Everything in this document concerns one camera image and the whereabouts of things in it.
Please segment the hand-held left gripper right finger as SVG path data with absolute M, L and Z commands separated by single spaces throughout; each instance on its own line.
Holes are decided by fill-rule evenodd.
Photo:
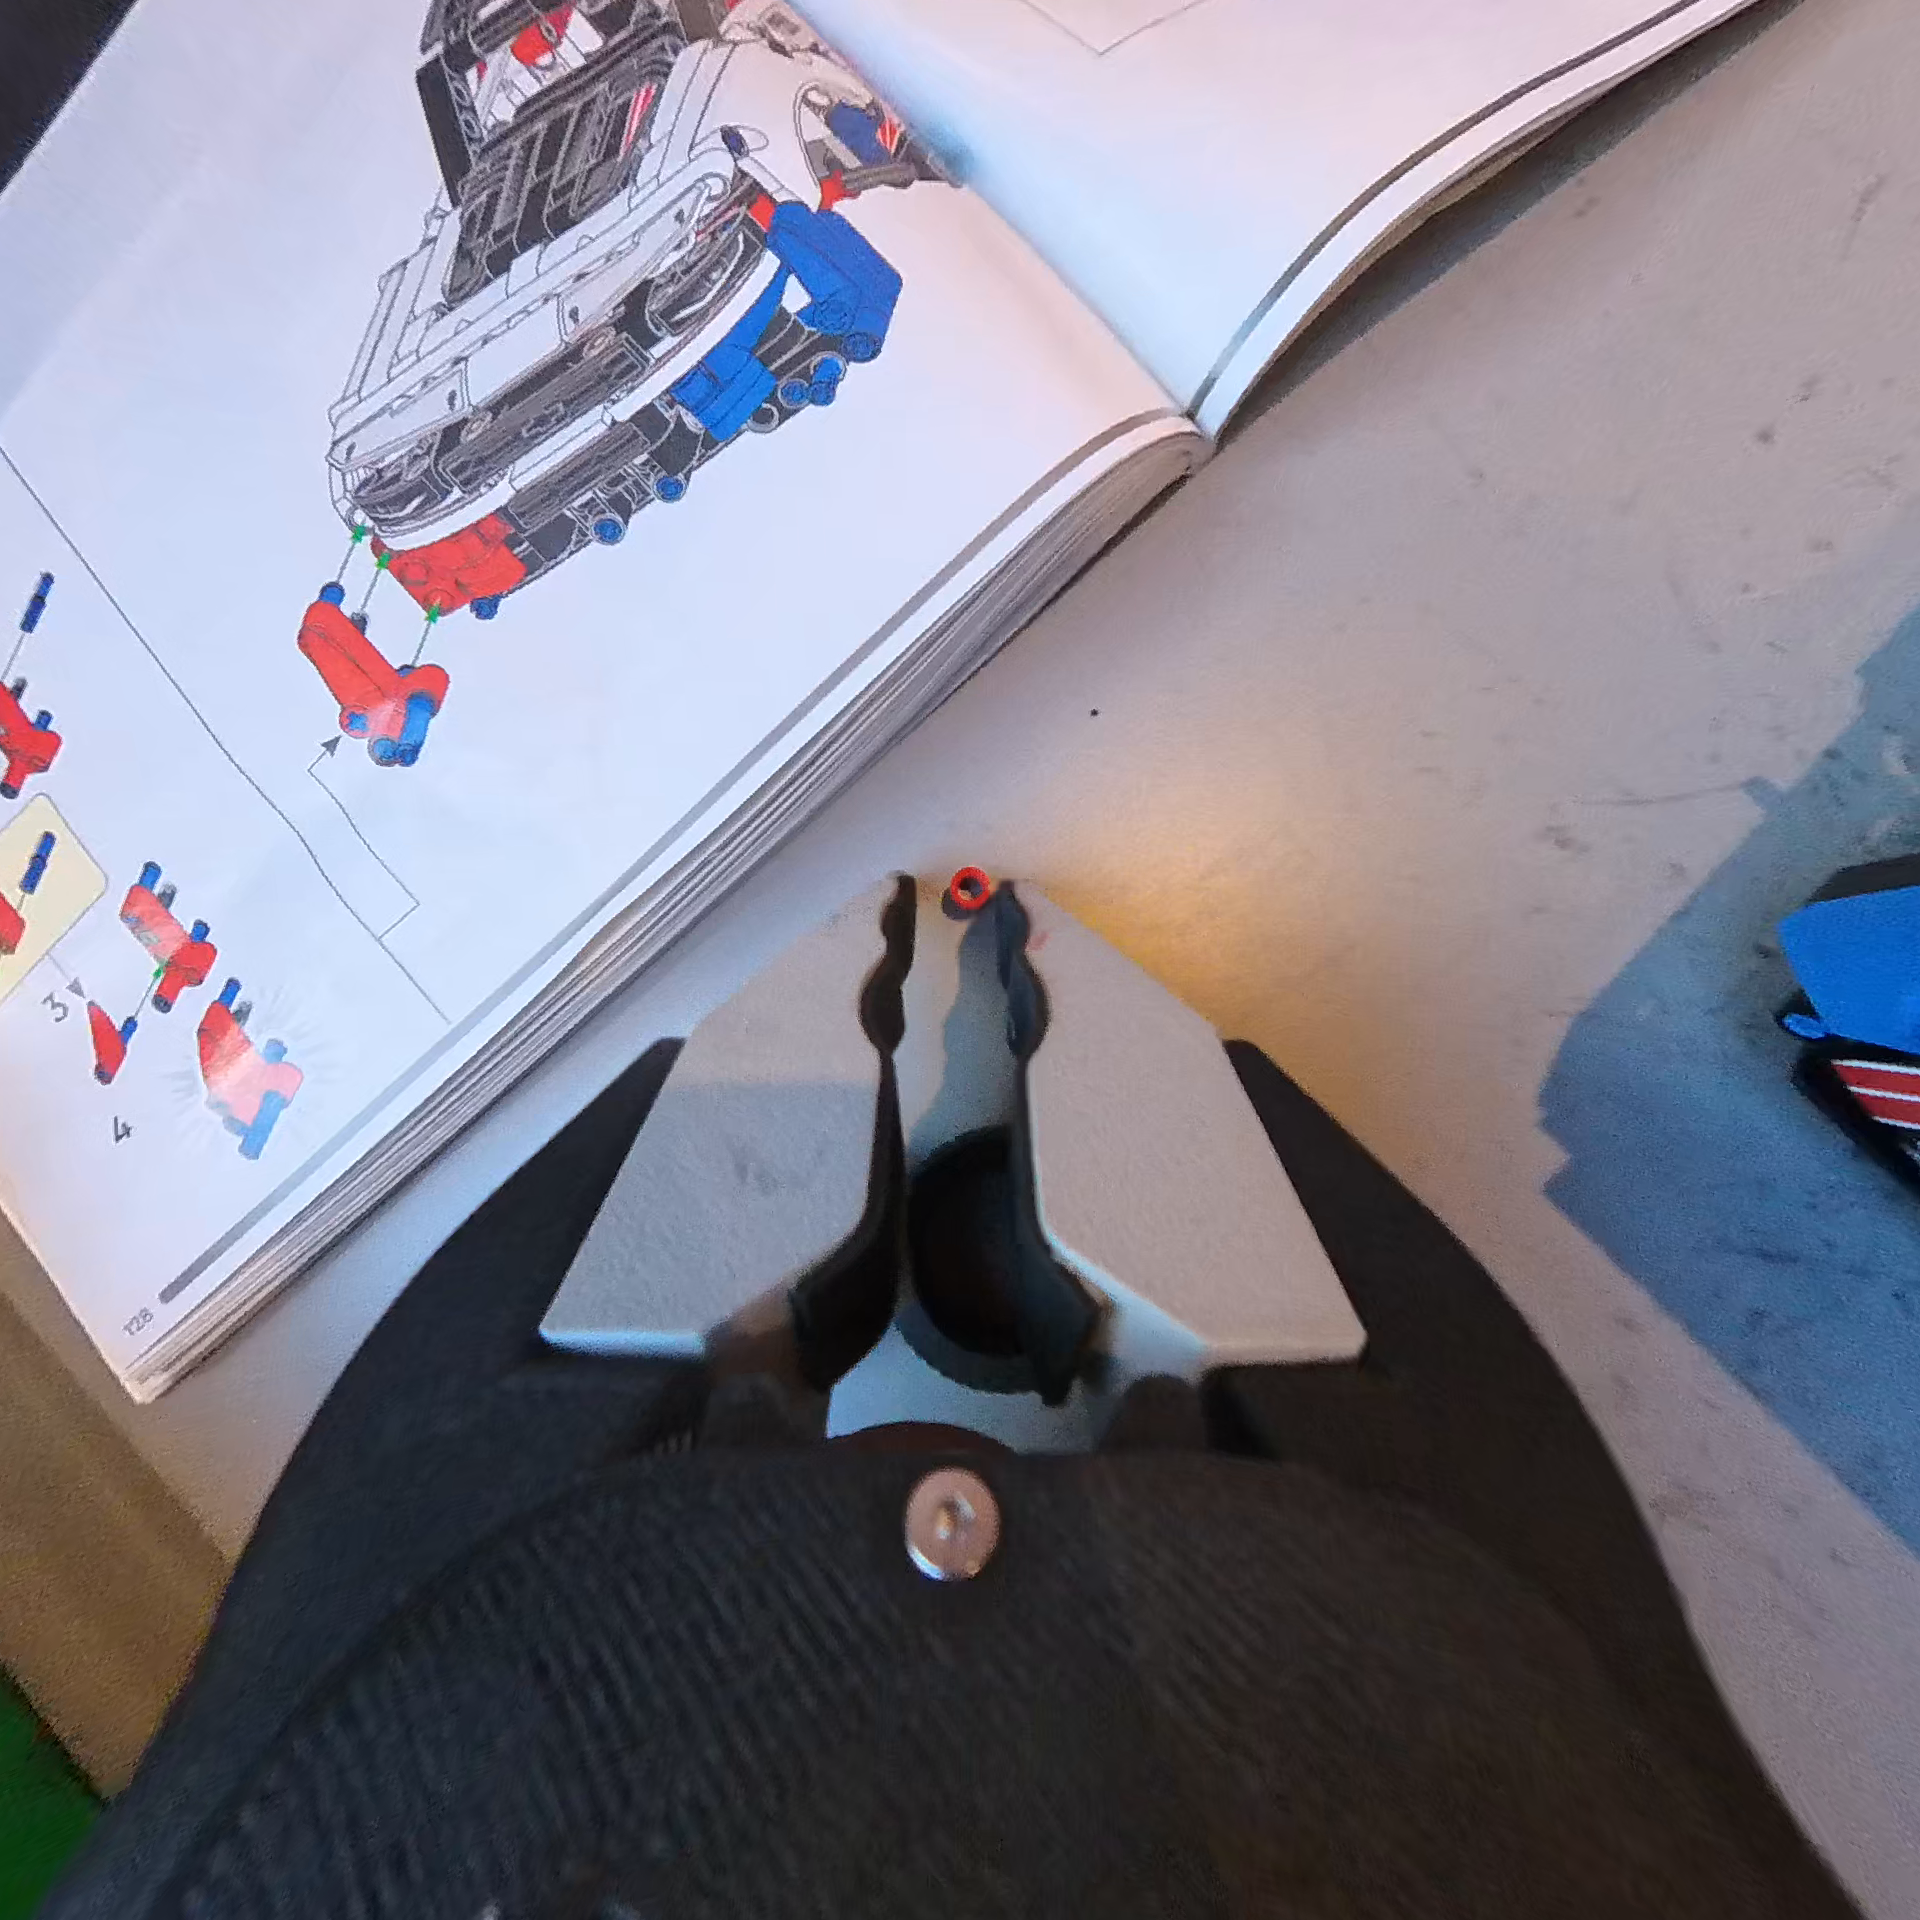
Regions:
M 1367 1332 L 1209 1020 L 1027 881 L 960 936 L 960 1137 L 1010 1123 L 1059 1407 L 1351 1364 Z

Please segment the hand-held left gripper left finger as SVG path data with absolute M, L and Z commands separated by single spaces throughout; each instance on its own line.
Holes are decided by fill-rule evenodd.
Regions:
M 683 1040 L 540 1322 L 556 1351 L 832 1389 L 894 1320 L 917 885 L 888 877 Z

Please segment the brick-built toy race car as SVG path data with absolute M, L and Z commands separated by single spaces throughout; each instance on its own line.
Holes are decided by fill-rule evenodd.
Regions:
M 1917 857 L 1836 871 L 1778 926 L 1794 992 L 1792 1082 L 1904 1186 L 1917 1189 Z

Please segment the open building instruction booklet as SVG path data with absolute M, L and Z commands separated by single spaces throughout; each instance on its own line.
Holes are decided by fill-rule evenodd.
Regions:
M 3 186 L 3 1216 L 136 1405 L 1715 3 L 131 5 Z

